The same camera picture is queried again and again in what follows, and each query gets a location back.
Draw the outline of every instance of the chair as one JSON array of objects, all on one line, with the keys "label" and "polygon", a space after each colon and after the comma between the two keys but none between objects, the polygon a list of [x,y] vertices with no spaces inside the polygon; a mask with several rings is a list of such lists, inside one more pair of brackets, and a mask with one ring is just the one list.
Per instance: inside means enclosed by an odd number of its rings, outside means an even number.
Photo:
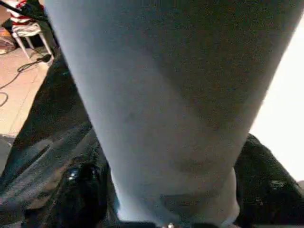
[{"label": "chair", "polygon": [[22,43],[22,40],[20,37],[24,37],[25,40],[28,42],[28,45],[30,46],[31,49],[35,50],[31,40],[30,40],[30,37],[33,37],[35,35],[39,35],[44,46],[46,47],[47,49],[47,52],[52,56],[52,59],[54,59],[54,55],[51,51],[51,48],[50,46],[48,45],[47,43],[47,40],[45,39],[44,35],[43,35],[43,32],[41,29],[37,29],[33,32],[29,32],[29,33],[24,33],[24,32],[18,32],[17,29],[13,29],[13,34],[12,36],[15,38],[15,40],[17,41],[17,43],[19,44],[19,46],[21,47],[22,51],[24,52],[24,54],[26,55],[26,57],[30,60],[30,56],[29,54],[27,53],[26,49],[25,49],[25,46],[24,44]]}]

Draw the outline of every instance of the tiled floor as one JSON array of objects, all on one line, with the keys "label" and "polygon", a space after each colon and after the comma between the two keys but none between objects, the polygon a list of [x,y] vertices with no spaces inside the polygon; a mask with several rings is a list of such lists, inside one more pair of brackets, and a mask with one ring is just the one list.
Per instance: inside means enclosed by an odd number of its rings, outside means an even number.
[{"label": "tiled floor", "polygon": [[[22,50],[16,49],[6,55],[0,56],[0,86],[11,81],[17,74],[17,69],[29,63]],[[35,65],[0,92],[6,93],[9,98],[0,107],[0,134],[16,136],[26,120],[34,97],[46,75],[47,67]],[[5,95],[0,94],[0,104]]]}]

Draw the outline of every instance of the leg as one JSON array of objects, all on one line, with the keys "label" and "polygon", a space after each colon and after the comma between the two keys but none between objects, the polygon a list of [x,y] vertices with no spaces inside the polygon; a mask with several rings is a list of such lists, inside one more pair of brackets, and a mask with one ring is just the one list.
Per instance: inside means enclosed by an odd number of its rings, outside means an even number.
[{"label": "leg", "polygon": [[33,46],[33,44],[32,44],[32,41],[30,40],[30,38],[29,37],[25,37],[25,39],[27,40],[29,47],[31,49],[35,49],[34,46]]},{"label": "leg", "polygon": [[[192,1],[156,12],[152,5],[121,2],[47,1],[111,167],[117,216],[158,226],[221,225],[238,213],[232,167],[304,1],[284,10],[273,1],[267,5],[271,17],[259,13],[263,3],[253,9]],[[246,13],[231,14],[231,8]],[[221,13],[206,17],[210,11]],[[267,23],[244,23],[260,15]]]},{"label": "leg", "polygon": [[27,56],[28,59],[30,59],[26,49],[25,49],[25,46],[23,45],[22,43],[22,40],[20,39],[20,37],[18,36],[17,33],[13,33],[13,37],[16,39],[17,43],[19,44],[20,48],[22,49],[22,51],[24,52],[24,54]]},{"label": "leg", "polygon": [[49,45],[48,45],[46,39],[44,38],[43,33],[40,32],[40,33],[39,33],[39,36],[40,36],[40,38],[41,38],[41,40],[42,40],[44,46],[46,46],[47,52],[52,56],[52,58],[54,58],[53,53],[52,53],[52,51],[51,51],[51,48],[49,47]]},{"label": "leg", "polygon": [[49,25],[43,21],[38,21],[37,23],[39,24],[48,45],[51,48],[55,48],[57,46],[57,44],[56,44],[56,41],[54,38],[54,34],[53,34],[51,28],[49,27]]}]

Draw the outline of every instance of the red and white striped fabric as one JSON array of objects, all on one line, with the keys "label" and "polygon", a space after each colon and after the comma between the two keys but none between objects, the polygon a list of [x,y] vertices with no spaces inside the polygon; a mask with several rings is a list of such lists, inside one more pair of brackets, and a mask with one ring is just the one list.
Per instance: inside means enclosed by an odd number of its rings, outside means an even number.
[{"label": "red and white striped fabric", "polygon": [[[19,2],[10,0],[8,1],[8,4],[20,10],[25,4],[27,4],[27,0],[21,0]],[[34,19],[20,15],[9,9],[8,12],[10,12],[10,19],[13,22],[12,30],[14,32],[13,34],[14,38],[16,38],[16,36],[19,37],[34,36],[41,31],[39,24],[36,23]]]},{"label": "red and white striped fabric", "polygon": [[[21,9],[25,4],[27,3],[27,0],[22,0],[20,2],[18,1],[8,1],[8,4],[11,5],[12,7],[15,7],[17,9]],[[34,22],[32,18],[20,15],[14,11],[11,11],[8,9],[8,12],[10,12],[10,19],[13,22],[13,26],[26,26],[30,24],[31,22]]]}]

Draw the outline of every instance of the cable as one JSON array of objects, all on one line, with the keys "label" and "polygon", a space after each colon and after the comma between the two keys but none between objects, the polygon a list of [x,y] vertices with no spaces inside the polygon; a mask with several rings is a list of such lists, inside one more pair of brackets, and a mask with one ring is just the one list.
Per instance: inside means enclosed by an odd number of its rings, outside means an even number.
[{"label": "cable", "polygon": [[35,51],[37,54],[41,55],[42,57],[44,56],[43,54],[41,54],[41,52],[37,51],[36,49],[31,48],[31,47],[30,47],[30,49],[32,49],[33,51]]},{"label": "cable", "polygon": [[[50,54],[47,54],[47,55],[45,55],[45,56],[43,56],[43,57],[41,57],[41,58],[37,58],[37,60],[36,60],[35,62],[27,63],[27,64],[22,65],[21,67],[19,67],[19,68],[17,69],[17,74],[16,74],[16,76],[15,76],[10,82],[8,82],[7,84],[0,86],[0,90],[4,89],[4,88],[6,88],[7,86],[9,86],[10,84],[12,84],[12,83],[19,77],[19,75],[20,75],[23,71],[25,71],[26,69],[28,69],[28,68],[30,68],[31,66],[33,66],[33,65],[35,65],[35,64],[37,64],[37,63],[40,63],[40,62],[45,62],[45,63],[47,63],[51,58],[52,58],[52,56],[51,56]],[[7,93],[5,93],[5,92],[0,92],[0,95],[1,95],[1,94],[4,95],[5,98],[4,98],[4,101],[0,104],[0,107],[4,106],[4,105],[7,103],[8,99],[9,99],[9,95],[8,95]]]}]

